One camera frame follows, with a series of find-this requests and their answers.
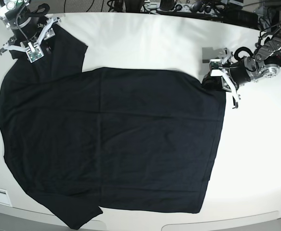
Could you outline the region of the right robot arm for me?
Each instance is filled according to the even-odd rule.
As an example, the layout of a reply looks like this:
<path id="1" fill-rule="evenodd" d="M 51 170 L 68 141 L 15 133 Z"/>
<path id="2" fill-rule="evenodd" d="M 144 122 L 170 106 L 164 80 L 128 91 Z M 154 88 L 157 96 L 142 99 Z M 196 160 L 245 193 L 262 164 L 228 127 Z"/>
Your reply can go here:
<path id="1" fill-rule="evenodd" d="M 0 20 L 5 27 L 13 32 L 8 45 L 27 46 L 29 42 L 35 43 L 46 25 L 45 15 L 50 6 L 43 3 L 36 10 L 31 11 L 29 0 L 0 0 Z"/>

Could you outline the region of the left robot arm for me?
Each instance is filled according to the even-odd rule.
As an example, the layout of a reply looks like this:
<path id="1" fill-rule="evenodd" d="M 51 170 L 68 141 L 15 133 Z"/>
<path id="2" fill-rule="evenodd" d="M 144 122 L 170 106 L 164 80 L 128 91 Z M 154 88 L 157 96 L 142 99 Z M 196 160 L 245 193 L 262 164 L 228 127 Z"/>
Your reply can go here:
<path id="1" fill-rule="evenodd" d="M 262 35 L 255 51 L 240 47 L 230 52 L 225 48 L 218 59 L 209 61 L 209 68 L 202 81 L 208 90 L 236 92 L 246 83 L 275 77 L 281 69 L 281 26 Z"/>

